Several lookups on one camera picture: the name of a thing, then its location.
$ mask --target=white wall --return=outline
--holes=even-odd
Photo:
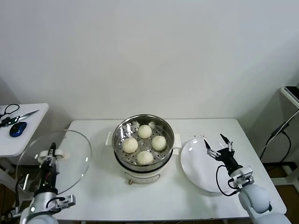
[[[272,127],[254,124],[261,115],[280,123],[281,106],[263,112],[277,105],[279,87],[299,81],[298,8],[297,0],[0,1],[0,81],[9,89],[0,102],[49,103],[52,129],[138,113],[237,118],[260,147]]]

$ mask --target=white plate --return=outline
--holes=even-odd
[[[194,139],[184,146],[181,163],[187,177],[195,185],[209,192],[220,192],[216,184],[216,169],[223,163],[216,161],[206,153],[203,139]],[[224,192],[232,190],[228,186],[229,179],[226,168],[221,167],[218,171],[218,183]]]

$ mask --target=glass lid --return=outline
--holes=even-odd
[[[55,185],[58,194],[66,192],[83,178],[92,155],[89,140],[77,131],[54,131],[30,143],[21,154],[16,168],[16,180],[21,190],[37,191],[42,176],[41,164],[47,159],[49,149],[53,148],[58,172]]]

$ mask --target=white table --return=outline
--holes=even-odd
[[[0,106],[0,114],[4,113],[6,105]],[[37,127],[41,123],[44,118],[46,112],[49,109],[48,104],[23,104],[20,105],[19,110],[12,113],[10,118],[14,118],[16,116],[24,115],[26,113],[39,110],[35,114],[31,115],[24,121],[27,122],[27,127],[22,133],[21,136],[12,138],[9,136],[9,130],[11,126],[1,127],[0,128],[0,157],[15,157],[20,155],[31,139],[32,135],[36,131]],[[0,160],[0,165],[2,165],[5,169],[13,171],[13,167],[9,165],[4,159]],[[15,181],[11,178],[6,172],[0,169],[0,183],[3,183],[13,192],[15,192]]]
[[[57,219],[144,221],[248,217],[237,195],[225,197],[195,186],[184,174],[179,156],[172,156],[164,175],[157,182],[128,185],[112,147],[105,146],[108,132],[113,131],[120,122],[77,120],[71,123],[69,129],[81,132],[90,140],[93,156],[84,178],[63,193],[63,196],[74,194],[76,205],[56,214]],[[175,133],[181,135],[183,145],[201,134],[208,139],[219,139],[219,142],[219,133],[227,136],[234,142],[236,160],[243,166],[250,165],[256,184],[271,194],[273,209],[286,213],[284,202],[237,120],[170,119],[167,122]],[[58,188],[68,182],[68,175],[71,173],[58,175]]]

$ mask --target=blue mouse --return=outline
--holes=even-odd
[[[11,127],[11,129],[9,131],[9,135],[11,137],[18,137],[23,133],[23,131],[25,130],[26,127],[27,127],[26,122],[16,123]]]

